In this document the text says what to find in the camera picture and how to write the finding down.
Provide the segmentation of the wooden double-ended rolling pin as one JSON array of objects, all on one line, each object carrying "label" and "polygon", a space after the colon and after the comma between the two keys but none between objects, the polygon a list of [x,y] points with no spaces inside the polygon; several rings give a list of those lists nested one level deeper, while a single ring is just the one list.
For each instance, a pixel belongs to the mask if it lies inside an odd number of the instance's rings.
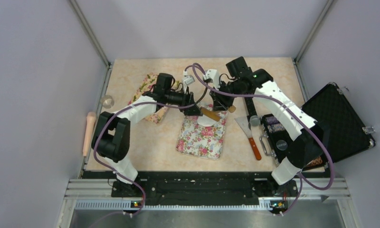
[{"label": "wooden double-ended rolling pin", "polygon": [[[208,109],[206,109],[204,107],[202,107],[200,110],[201,110],[201,112],[202,112],[203,115],[205,115],[206,117],[208,117],[208,118],[210,118],[210,119],[212,119],[214,121],[218,122],[221,119],[221,117],[217,113],[215,113],[214,111],[210,111],[210,110],[208,110]],[[236,111],[236,107],[233,105],[233,106],[231,106],[231,107],[228,108],[228,111],[230,113],[233,113],[233,112]]]}]

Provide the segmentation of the white dough piece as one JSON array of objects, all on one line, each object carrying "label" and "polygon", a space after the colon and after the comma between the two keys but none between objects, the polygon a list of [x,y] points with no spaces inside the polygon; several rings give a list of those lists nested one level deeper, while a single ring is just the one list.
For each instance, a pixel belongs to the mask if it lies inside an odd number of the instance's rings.
[{"label": "white dough piece", "polygon": [[197,124],[203,127],[210,127],[214,124],[217,124],[221,120],[219,115],[213,114],[212,116],[208,116],[204,114],[203,116],[198,117]]}]

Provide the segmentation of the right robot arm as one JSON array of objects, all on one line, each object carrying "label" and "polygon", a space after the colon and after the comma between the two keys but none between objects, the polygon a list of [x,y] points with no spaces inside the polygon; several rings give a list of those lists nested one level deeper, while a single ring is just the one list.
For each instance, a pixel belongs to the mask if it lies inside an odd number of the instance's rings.
[{"label": "right robot arm", "polygon": [[229,82],[218,73],[208,70],[205,79],[213,82],[210,95],[215,109],[229,109],[236,97],[254,98],[261,102],[285,128],[291,143],[285,157],[272,171],[267,190],[274,196],[286,190],[286,183],[322,154],[328,154],[326,145],[329,129],[302,111],[279,88],[274,78],[264,69],[253,71],[243,57],[226,64],[231,76]]}]

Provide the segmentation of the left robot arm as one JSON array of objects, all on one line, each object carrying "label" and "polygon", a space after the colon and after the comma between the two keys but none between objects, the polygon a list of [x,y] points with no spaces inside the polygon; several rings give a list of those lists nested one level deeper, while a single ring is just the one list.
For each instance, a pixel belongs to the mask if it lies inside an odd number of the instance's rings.
[{"label": "left robot arm", "polygon": [[160,73],[151,89],[130,105],[114,113],[102,112],[98,117],[91,145],[94,159],[116,174],[129,196],[136,196],[141,190],[140,182],[135,180],[138,171],[127,156],[131,127],[163,107],[179,109],[185,116],[202,115],[193,93],[175,91],[173,80],[172,75]]}]

